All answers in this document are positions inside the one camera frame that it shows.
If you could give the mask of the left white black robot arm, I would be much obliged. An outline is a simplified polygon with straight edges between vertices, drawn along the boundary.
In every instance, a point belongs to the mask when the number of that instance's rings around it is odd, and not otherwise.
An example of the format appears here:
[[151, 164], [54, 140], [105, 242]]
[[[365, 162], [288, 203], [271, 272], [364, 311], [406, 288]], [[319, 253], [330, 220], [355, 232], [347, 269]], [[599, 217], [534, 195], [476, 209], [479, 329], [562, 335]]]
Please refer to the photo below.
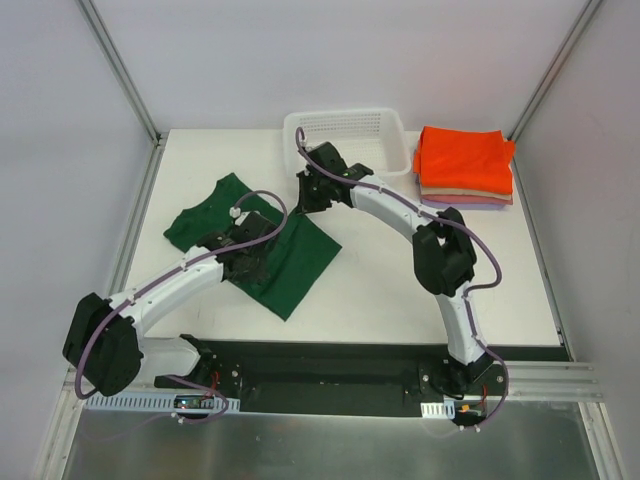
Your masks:
[[148, 331], [197, 293], [224, 282], [256, 280], [284, 226], [257, 211], [240, 213], [224, 231], [212, 232], [174, 264], [138, 286], [77, 304], [63, 346], [76, 369], [81, 399], [105, 397], [132, 382], [209, 388], [212, 352], [191, 334], [151, 338]]

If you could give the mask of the dark green t shirt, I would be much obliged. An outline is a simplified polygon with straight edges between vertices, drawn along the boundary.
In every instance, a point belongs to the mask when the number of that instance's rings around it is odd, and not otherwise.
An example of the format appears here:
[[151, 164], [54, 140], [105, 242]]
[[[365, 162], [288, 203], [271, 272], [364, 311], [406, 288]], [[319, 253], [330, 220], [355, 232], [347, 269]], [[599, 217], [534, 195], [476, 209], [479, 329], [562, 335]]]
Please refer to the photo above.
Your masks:
[[[205, 235], [226, 230], [232, 223], [230, 208], [249, 191], [235, 174], [226, 175], [201, 203], [182, 210], [163, 236], [175, 248], [188, 251]], [[286, 321], [340, 250], [341, 245], [307, 216], [291, 213], [274, 240], [263, 279], [233, 285]]]

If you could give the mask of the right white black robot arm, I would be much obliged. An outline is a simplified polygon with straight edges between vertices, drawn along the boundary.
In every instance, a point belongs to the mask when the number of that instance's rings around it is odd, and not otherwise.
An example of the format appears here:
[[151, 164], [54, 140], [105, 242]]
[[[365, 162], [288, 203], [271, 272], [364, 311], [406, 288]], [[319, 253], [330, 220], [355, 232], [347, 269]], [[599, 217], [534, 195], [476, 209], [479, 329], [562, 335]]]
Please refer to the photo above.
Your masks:
[[295, 142], [306, 160], [305, 168], [296, 174], [296, 211], [318, 213], [342, 203], [372, 215], [409, 241], [415, 277], [435, 296], [444, 321], [451, 385], [461, 394], [476, 392], [484, 385], [485, 371], [493, 360], [466, 296], [477, 255], [461, 213], [454, 208], [435, 213], [422, 210], [369, 167], [347, 165], [332, 143], [308, 148], [302, 130], [296, 131]]

